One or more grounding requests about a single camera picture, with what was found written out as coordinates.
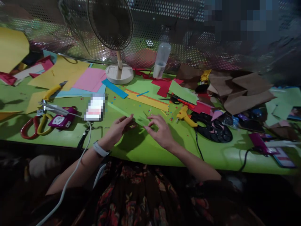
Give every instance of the yellow hot glue gun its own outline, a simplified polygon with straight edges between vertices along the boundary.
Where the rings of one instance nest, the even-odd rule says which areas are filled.
[[[187,105],[182,107],[180,112],[177,114],[177,118],[180,120],[184,119],[185,122],[187,122],[188,125],[190,125],[192,128],[197,127],[198,124],[190,119],[190,117],[191,117],[190,115],[187,115],[187,110],[188,110]]]

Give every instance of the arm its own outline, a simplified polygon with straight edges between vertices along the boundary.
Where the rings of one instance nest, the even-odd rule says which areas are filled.
[[[99,146],[105,151],[109,151],[111,148],[113,148],[125,132],[135,128],[136,125],[132,119],[133,115],[128,118],[123,116],[114,121],[106,135],[98,141]],[[77,171],[70,179],[68,188],[83,186],[102,160],[103,157],[101,157],[93,147],[89,148],[82,157]],[[63,190],[66,181],[75,170],[78,161],[79,160],[75,161],[55,180],[55,182],[48,189],[46,195],[52,195]]]
[[[152,119],[152,121],[144,127],[147,132],[159,145],[180,159],[196,179],[199,181],[221,179],[221,175],[212,166],[187,151],[173,139],[169,127],[161,115],[151,115],[148,119]],[[157,132],[150,128],[153,124],[158,126]]]

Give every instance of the wristwatch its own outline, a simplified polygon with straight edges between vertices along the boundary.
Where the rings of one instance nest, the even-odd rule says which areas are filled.
[[[107,155],[109,155],[111,153],[111,151],[106,152],[101,146],[99,146],[97,141],[94,142],[93,148],[101,157],[106,157]]]

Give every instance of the green tablecloth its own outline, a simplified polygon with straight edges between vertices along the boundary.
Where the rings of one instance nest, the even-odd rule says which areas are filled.
[[[0,92],[3,97],[0,98],[3,102],[0,111],[26,110],[31,94],[43,90],[27,85],[30,79],[31,78],[26,78],[17,87],[9,87],[4,84],[0,85]],[[108,94],[108,102],[112,102],[125,112],[135,113],[138,110],[143,110],[145,113],[148,113],[148,110],[150,109],[150,106],[140,102],[128,98],[121,99],[108,88],[106,89],[106,93]],[[54,99],[53,104],[62,107],[76,106],[78,111],[84,114],[88,101],[88,97],[59,98]],[[162,114],[163,118],[165,118],[166,122],[170,125],[175,140],[197,157],[200,157],[196,146],[194,130],[184,121],[176,123],[176,115],[179,112],[181,105],[178,105],[178,108],[176,108],[176,106],[177,105],[174,104],[170,105],[168,116],[164,116],[159,109],[154,107],[152,107],[151,112],[153,114]],[[108,127],[110,127],[111,123],[116,118],[121,117],[121,114],[116,110],[110,107],[107,107],[107,109],[104,120],[102,122],[95,122],[93,125],[95,128],[99,126],[102,126],[102,128],[92,130],[89,146],[92,146],[94,141],[101,138],[108,131]],[[82,121],[80,118],[76,118],[68,130],[61,132],[53,130],[50,134],[38,136],[34,140],[23,139],[19,133],[20,129],[30,117],[34,116],[35,113],[28,115],[17,114],[7,120],[1,121],[0,139],[34,144],[76,147],[85,130],[86,122]],[[198,142],[204,160],[216,169],[238,170],[242,166],[246,150],[252,147],[252,142],[248,137],[248,131],[241,129],[231,129],[231,131],[233,133],[233,140],[225,144],[215,143],[198,135]],[[33,134],[33,127],[29,130],[29,135],[30,134]],[[84,147],[87,145],[87,142],[88,137],[85,140]],[[297,150],[294,148],[286,148],[285,150],[293,162],[297,166],[300,166],[301,159]],[[124,135],[122,140],[115,146],[112,155],[121,159],[142,162],[145,164],[183,166],[180,160],[161,148],[143,128],[134,129]],[[296,169],[281,168],[273,157],[265,157],[258,153],[248,153],[247,164],[244,171],[271,174],[294,174],[297,172]]]

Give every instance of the scissors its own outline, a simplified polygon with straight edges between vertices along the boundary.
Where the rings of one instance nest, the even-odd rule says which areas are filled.
[[[41,123],[39,122],[39,117],[42,116],[42,121]],[[29,119],[29,121],[22,127],[20,133],[21,133],[21,136],[24,138],[24,139],[34,139],[36,138],[38,135],[46,135],[48,134],[49,132],[51,132],[53,130],[52,127],[49,127],[48,130],[46,130],[45,132],[42,132],[42,129],[43,129],[43,126],[46,122],[46,118],[49,118],[50,120],[52,120],[52,116],[47,114],[46,113],[46,107],[43,106],[42,109],[40,110],[37,110],[37,115],[31,119]],[[33,122],[34,124],[34,134],[29,137],[27,135],[27,130],[29,128],[29,126],[31,125],[31,123]]]
[[[183,100],[182,98],[176,96],[175,94],[170,94],[170,93],[167,93],[167,95],[170,96],[170,98],[161,98],[159,100],[170,100],[171,102],[173,102],[174,104],[179,104],[179,103],[183,103],[185,105],[188,105],[189,107],[191,108],[194,108],[194,105],[186,100]]]

